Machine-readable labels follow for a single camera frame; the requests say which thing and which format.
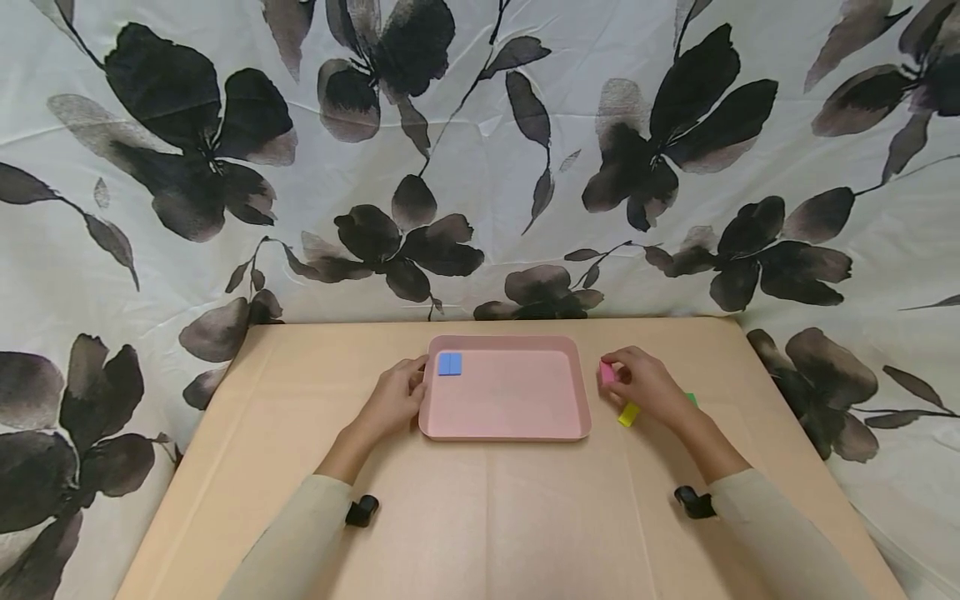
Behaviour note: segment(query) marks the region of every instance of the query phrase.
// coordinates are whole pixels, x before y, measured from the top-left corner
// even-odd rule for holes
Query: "pink tray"
[[[438,374],[458,352],[461,374]],[[420,430],[433,440],[573,442],[590,432],[573,340],[563,336],[442,335],[430,342]]]

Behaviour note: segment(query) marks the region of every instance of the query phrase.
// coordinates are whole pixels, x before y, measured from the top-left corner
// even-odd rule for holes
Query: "person's right hand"
[[[636,346],[621,348],[605,354],[600,360],[608,365],[620,363],[616,381],[604,384],[601,390],[623,407],[628,401],[636,404],[650,417],[659,420],[671,429],[677,429],[700,414],[698,409],[670,372],[657,358]]]

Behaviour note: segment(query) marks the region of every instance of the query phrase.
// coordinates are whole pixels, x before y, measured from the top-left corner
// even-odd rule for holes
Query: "small block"
[[[618,420],[624,427],[629,427],[634,424],[634,419],[636,419],[636,415],[639,412],[640,407],[630,402],[623,407],[623,412],[620,413],[620,419]]]

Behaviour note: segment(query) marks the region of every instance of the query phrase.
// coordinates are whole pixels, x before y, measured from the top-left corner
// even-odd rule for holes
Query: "hand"
[[[604,384],[601,390],[622,408],[630,401],[643,413],[677,430],[684,423],[696,419],[700,413],[686,397],[663,363],[636,346],[621,348],[606,354],[600,360],[612,365],[623,365],[616,371],[616,381]]]
[[[420,411],[426,394],[426,359],[404,359],[384,371],[353,426],[374,442],[403,429]]]

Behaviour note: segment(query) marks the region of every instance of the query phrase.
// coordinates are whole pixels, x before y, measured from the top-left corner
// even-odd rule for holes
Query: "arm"
[[[636,347],[602,360],[622,365],[602,391],[621,407],[633,402],[680,438],[710,486],[713,509],[753,552],[778,598],[870,598],[840,552],[686,398],[661,361]]]
[[[380,375],[357,418],[294,492],[253,545],[220,600],[301,600],[336,549],[353,482],[373,448],[420,410],[426,357],[404,360]]]

